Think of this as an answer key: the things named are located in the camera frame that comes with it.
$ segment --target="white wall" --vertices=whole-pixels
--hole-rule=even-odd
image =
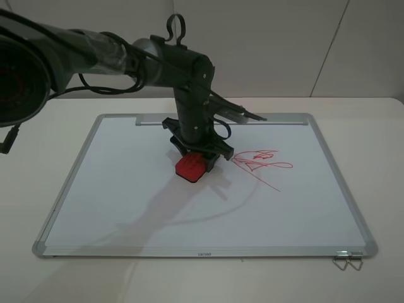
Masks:
[[[150,34],[166,36],[167,18],[174,11],[182,13],[187,22],[184,43],[211,58],[217,68],[213,88],[225,97],[404,99],[403,0],[9,2],[15,13],[35,21],[62,28],[108,30],[128,42]],[[0,0],[0,7],[7,8],[5,0]],[[87,78],[94,85],[126,88],[133,84],[124,76]],[[78,78],[72,86],[81,86]],[[145,88],[122,97],[166,96],[172,96],[171,90]],[[71,97],[106,96],[91,92],[66,95]]]
[[[308,97],[347,0],[174,0],[226,97]]]
[[[351,0],[313,96],[403,99],[403,0]]]

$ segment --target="black bracket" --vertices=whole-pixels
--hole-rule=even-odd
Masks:
[[[213,129],[206,141],[198,144],[186,143],[182,136],[179,126],[179,121],[176,119],[166,118],[162,124],[164,129],[168,129],[172,133],[170,142],[179,150],[182,156],[188,152],[201,153],[206,165],[206,171],[209,172],[215,166],[215,162],[219,159],[220,155],[223,155],[226,160],[230,160],[233,157],[234,149],[224,142]]]

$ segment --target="wire handle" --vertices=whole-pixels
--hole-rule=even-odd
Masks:
[[[182,38],[184,38],[185,37],[185,34],[186,34],[186,25],[185,25],[185,19],[184,19],[184,17],[181,15],[181,14],[172,14],[171,16],[170,16],[170,18],[167,20],[167,31],[168,31],[168,33],[169,33],[169,38],[168,39],[165,39],[165,41],[166,42],[169,42],[169,41],[171,41],[173,38],[174,38],[174,31],[173,31],[173,29],[172,29],[172,24],[173,24],[173,22],[174,22],[174,19],[175,18],[178,18],[178,20],[179,20],[179,24],[180,24],[180,26],[181,26],[181,34],[179,35],[179,37],[177,38],[177,46],[182,46],[182,44],[181,44],[181,40],[182,40]]]

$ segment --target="whiteboard frame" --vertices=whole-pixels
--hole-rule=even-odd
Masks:
[[[338,168],[334,157],[331,154],[326,141],[321,134],[321,131],[316,123],[314,117],[306,113],[271,113],[271,114],[260,114],[261,116],[267,118],[267,121],[253,121],[244,124],[246,127],[248,125],[305,125],[311,127],[317,140],[323,150],[323,153],[333,171],[335,179],[340,187],[341,192],[347,202],[347,205],[353,215],[355,223],[357,224],[360,233],[365,242],[364,247],[339,247],[339,246],[328,246],[328,247],[235,247],[232,249],[215,249],[214,247],[209,248],[210,256],[202,255],[206,249],[201,251],[201,249],[187,249],[186,251],[178,249],[148,249],[146,253],[133,254],[128,252],[128,248],[124,247],[100,247],[96,249],[82,247],[70,247],[66,248],[49,248],[45,245],[47,237],[51,232],[52,226],[56,221],[57,215],[63,205],[63,202],[69,192],[69,189],[74,181],[76,174],[78,173],[81,163],[85,158],[85,155],[92,143],[94,136],[97,133],[98,127],[100,126],[103,119],[106,118],[117,118],[117,117],[135,117],[136,125],[161,125],[161,121],[166,117],[177,118],[176,114],[102,114],[99,115],[85,142],[82,146],[63,187],[47,216],[44,226],[41,228],[39,235],[32,246],[32,252],[39,258],[66,258],[66,257],[133,257],[133,258],[197,258],[197,257],[214,257],[214,258],[249,258],[249,257],[335,257],[340,254],[341,251],[347,252],[351,255],[361,255],[364,257],[371,257],[377,254],[378,247],[377,244],[366,225],[366,222],[359,211],[359,208],[350,192],[347,183],[345,182],[340,169]]]

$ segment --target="whiteboard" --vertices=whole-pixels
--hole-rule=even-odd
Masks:
[[[195,184],[175,174],[181,155],[159,123],[140,125],[136,115],[100,117],[34,244],[37,254],[370,252],[371,236],[314,120],[296,117],[305,118],[232,125],[233,159],[220,158]]]

